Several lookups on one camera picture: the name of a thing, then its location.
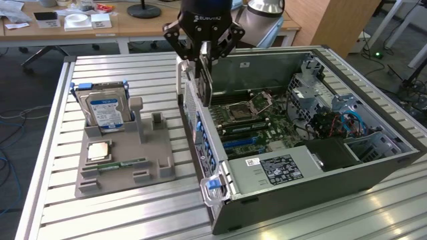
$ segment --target green circuit board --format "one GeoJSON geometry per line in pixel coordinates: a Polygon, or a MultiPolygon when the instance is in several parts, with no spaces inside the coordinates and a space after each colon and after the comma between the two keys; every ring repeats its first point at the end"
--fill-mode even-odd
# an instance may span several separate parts
{"type": "Polygon", "coordinates": [[[229,160],[278,148],[293,148],[302,140],[273,97],[269,98],[269,103],[257,98],[252,101],[252,108],[246,102],[212,105],[209,113],[218,126],[216,129],[229,160]],[[262,111],[254,114],[253,108],[262,111]],[[238,144],[245,140],[249,141],[248,144],[233,146],[233,143],[238,144]]]}

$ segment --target blue cable on floor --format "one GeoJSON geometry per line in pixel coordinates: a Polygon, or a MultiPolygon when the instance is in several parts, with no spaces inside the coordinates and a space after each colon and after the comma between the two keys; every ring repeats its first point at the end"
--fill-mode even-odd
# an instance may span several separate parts
{"type": "MultiPolygon", "coordinates": [[[[16,140],[12,141],[6,146],[0,147],[0,150],[2,150],[5,148],[10,147],[21,139],[24,132],[25,132],[25,129],[24,129],[24,125],[21,125],[21,124],[8,123],[3,121],[0,121],[0,124],[16,126],[16,127],[20,127],[20,129],[21,129],[20,135],[16,138],[16,140]]],[[[3,161],[3,164],[6,164],[9,169],[12,170],[13,178],[14,178],[16,185],[17,185],[17,198],[16,198],[14,202],[10,204],[10,206],[0,212],[0,217],[1,217],[1,215],[5,214],[8,212],[8,210],[16,206],[16,204],[18,204],[18,202],[21,200],[22,193],[21,193],[21,184],[20,184],[18,176],[16,174],[14,166],[13,166],[12,162],[9,162],[9,160],[5,157],[0,157],[0,160],[3,161]]]]}
{"type": "Polygon", "coordinates": [[[10,142],[6,146],[0,147],[0,149],[5,149],[5,148],[10,147],[21,139],[21,137],[25,133],[25,128],[24,128],[24,125],[21,125],[21,124],[9,123],[9,122],[3,122],[3,121],[0,121],[0,124],[16,126],[16,127],[20,127],[20,129],[21,129],[20,136],[17,137],[17,139],[13,142],[10,142]]]}
{"type": "Polygon", "coordinates": [[[2,210],[2,212],[0,212],[0,217],[2,214],[6,213],[6,211],[13,208],[16,206],[16,204],[18,204],[20,200],[21,200],[21,185],[20,185],[20,180],[18,180],[18,176],[16,174],[16,171],[14,171],[14,167],[13,167],[13,164],[3,158],[3,157],[0,157],[0,160],[3,161],[5,164],[8,164],[8,167],[10,168],[12,170],[12,173],[13,173],[13,177],[14,177],[14,181],[16,181],[16,185],[17,185],[17,199],[14,200],[14,202],[10,204],[10,206],[2,210]]]}

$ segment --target lamp base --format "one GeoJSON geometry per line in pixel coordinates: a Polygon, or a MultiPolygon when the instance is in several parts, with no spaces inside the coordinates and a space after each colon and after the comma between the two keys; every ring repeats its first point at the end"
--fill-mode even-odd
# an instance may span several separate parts
{"type": "Polygon", "coordinates": [[[145,9],[142,9],[142,5],[136,4],[126,8],[126,14],[138,19],[152,19],[160,16],[161,9],[148,4],[145,4],[145,9]]]}

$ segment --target white table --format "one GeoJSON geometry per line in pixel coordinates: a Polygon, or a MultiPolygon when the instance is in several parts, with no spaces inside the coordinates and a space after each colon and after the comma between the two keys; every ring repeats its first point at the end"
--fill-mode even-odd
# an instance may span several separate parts
{"type": "Polygon", "coordinates": [[[378,39],[378,37],[380,37],[380,35],[381,35],[381,33],[382,33],[389,21],[392,20],[393,16],[397,13],[398,8],[401,7],[401,5],[405,4],[405,3],[416,3],[416,2],[417,2],[417,0],[396,0],[394,1],[394,4],[393,4],[393,6],[392,6],[392,8],[390,8],[384,20],[381,21],[381,23],[380,23],[380,25],[378,25],[378,27],[377,27],[370,39],[366,42],[366,45],[368,45],[369,48],[373,46],[376,40],[378,39]]]}
{"type": "MultiPolygon", "coordinates": [[[[358,88],[427,145],[425,129],[329,50],[318,49],[358,88]]],[[[176,102],[176,54],[81,56],[65,62],[34,165],[16,240],[406,240],[427,236],[427,159],[396,171],[373,188],[288,215],[210,235],[209,217],[176,102]],[[86,199],[74,198],[84,115],[69,83],[128,80],[141,96],[142,117],[161,111],[177,180],[86,199]]],[[[349,90],[324,70],[338,94],[349,90]]]]}
{"type": "MultiPolygon", "coordinates": [[[[417,5],[413,8],[413,10],[408,13],[401,25],[398,26],[398,28],[396,29],[394,33],[392,34],[389,40],[385,43],[386,48],[390,48],[393,46],[402,31],[405,30],[405,28],[408,27],[409,23],[412,22],[414,16],[420,13],[420,11],[422,9],[424,9],[424,7],[417,5]]],[[[412,61],[409,62],[409,64],[406,66],[409,68],[416,68],[425,58],[427,58],[427,44],[424,45],[422,49],[418,51],[417,55],[414,56],[414,58],[412,59],[412,61]]]]}

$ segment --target table leg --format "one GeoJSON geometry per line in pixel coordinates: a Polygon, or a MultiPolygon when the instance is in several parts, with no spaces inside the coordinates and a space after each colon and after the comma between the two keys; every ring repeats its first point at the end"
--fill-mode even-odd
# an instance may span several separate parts
{"type": "Polygon", "coordinates": [[[394,4],[393,4],[393,6],[392,6],[392,8],[390,8],[384,20],[381,21],[381,23],[380,23],[380,25],[378,25],[378,27],[377,27],[370,39],[366,42],[366,45],[368,45],[369,48],[372,47],[373,43],[378,39],[378,37],[380,37],[380,35],[381,35],[381,33],[382,33],[382,31],[384,31],[390,19],[393,17],[393,15],[396,14],[396,12],[397,12],[397,10],[398,10],[398,8],[401,6],[401,4],[402,4],[402,0],[396,0],[394,1],[394,4]]]}
{"type": "Polygon", "coordinates": [[[400,37],[402,31],[405,30],[406,26],[409,25],[409,23],[412,22],[412,19],[414,18],[414,16],[417,15],[420,9],[422,7],[421,6],[416,6],[413,11],[409,12],[409,14],[406,15],[400,27],[397,28],[397,30],[394,31],[394,33],[392,34],[386,44],[385,44],[385,47],[386,48],[390,48],[397,40],[397,38],[400,37]]]}
{"type": "Polygon", "coordinates": [[[421,48],[421,50],[418,51],[418,53],[416,54],[406,66],[414,69],[420,65],[424,58],[427,58],[427,44],[424,45],[424,47],[421,48]]]}
{"type": "Polygon", "coordinates": [[[128,37],[117,37],[117,44],[118,44],[118,50],[120,54],[129,54],[129,38],[128,37]]]}
{"type": "Polygon", "coordinates": [[[294,39],[296,31],[285,31],[282,35],[281,47],[290,47],[294,39]]]}

